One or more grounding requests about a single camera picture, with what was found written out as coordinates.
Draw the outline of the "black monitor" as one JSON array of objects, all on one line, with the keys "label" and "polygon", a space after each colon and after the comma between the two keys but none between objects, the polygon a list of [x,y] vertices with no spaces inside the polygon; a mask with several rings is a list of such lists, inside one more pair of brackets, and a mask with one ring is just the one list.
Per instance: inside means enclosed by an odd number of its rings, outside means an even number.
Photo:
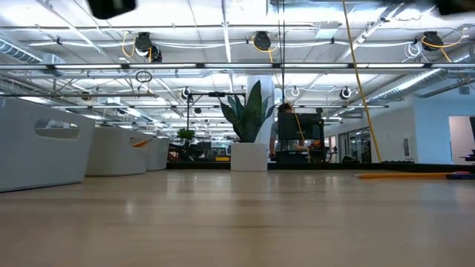
[{"label": "black monitor", "polygon": [[324,138],[324,120],[316,113],[278,114],[278,136],[281,140],[317,140]]}]

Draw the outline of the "person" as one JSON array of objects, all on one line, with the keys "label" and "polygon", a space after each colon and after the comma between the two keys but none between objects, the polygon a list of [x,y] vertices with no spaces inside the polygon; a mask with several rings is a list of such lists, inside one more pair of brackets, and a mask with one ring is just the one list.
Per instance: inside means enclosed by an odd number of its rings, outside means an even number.
[{"label": "person", "polygon": [[[294,113],[288,103],[278,107],[278,114]],[[281,140],[278,136],[278,121],[272,123],[269,138],[269,158],[277,163],[302,163],[306,160],[303,152],[307,152],[307,146],[303,139]]]}]

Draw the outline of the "grey plastic bin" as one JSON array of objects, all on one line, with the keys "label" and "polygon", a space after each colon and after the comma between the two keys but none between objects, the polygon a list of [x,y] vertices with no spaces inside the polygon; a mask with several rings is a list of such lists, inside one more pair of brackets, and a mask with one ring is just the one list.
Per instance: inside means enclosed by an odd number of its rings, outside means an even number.
[{"label": "grey plastic bin", "polygon": [[151,136],[124,128],[95,128],[85,175],[119,177],[146,172],[146,146],[133,148],[131,137]]},{"label": "grey plastic bin", "polygon": [[168,162],[169,141],[167,139],[153,138],[146,145],[147,171],[160,171],[166,169]]},{"label": "grey plastic bin", "polygon": [[95,121],[0,97],[0,192],[80,183]]}]

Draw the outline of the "small green background plant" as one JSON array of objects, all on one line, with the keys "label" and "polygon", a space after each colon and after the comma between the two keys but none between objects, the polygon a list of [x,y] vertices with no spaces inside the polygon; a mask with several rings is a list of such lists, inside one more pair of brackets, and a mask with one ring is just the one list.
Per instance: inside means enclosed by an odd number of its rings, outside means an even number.
[{"label": "small green background plant", "polygon": [[195,138],[195,131],[189,128],[181,128],[177,132],[177,137],[185,144],[190,144]]}]

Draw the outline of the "green plant in white pot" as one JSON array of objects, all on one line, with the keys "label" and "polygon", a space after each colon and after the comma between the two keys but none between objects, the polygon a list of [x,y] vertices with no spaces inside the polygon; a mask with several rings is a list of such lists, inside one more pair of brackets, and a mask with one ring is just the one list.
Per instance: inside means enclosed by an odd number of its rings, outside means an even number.
[{"label": "green plant in white pot", "polygon": [[258,141],[258,135],[273,114],[275,106],[269,106],[271,97],[263,98],[262,84],[257,80],[245,104],[235,97],[229,98],[227,104],[219,99],[223,116],[239,139],[231,145],[232,171],[267,171],[267,145]]}]

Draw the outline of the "black metal table frame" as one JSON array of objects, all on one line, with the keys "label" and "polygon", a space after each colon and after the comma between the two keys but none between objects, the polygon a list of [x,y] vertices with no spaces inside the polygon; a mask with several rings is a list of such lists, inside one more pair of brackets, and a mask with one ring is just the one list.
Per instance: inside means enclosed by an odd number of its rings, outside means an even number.
[{"label": "black metal table frame", "polygon": [[[230,170],[230,162],[168,162],[167,169],[173,170]],[[451,173],[468,171],[475,174],[475,165],[440,165],[419,163],[276,163],[267,164],[270,170],[327,171],[327,170],[364,170],[364,171],[401,171],[412,173]]]}]

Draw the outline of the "orange pencil pink eraser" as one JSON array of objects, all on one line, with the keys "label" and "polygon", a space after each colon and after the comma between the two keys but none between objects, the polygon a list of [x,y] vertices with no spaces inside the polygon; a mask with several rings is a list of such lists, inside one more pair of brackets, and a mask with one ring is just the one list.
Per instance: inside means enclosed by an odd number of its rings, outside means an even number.
[{"label": "orange pencil pink eraser", "polygon": [[470,173],[467,171],[457,172],[430,172],[430,173],[412,173],[412,172],[393,172],[393,173],[361,173],[356,174],[359,179],[447,179],[447,174],[452,173]]}]

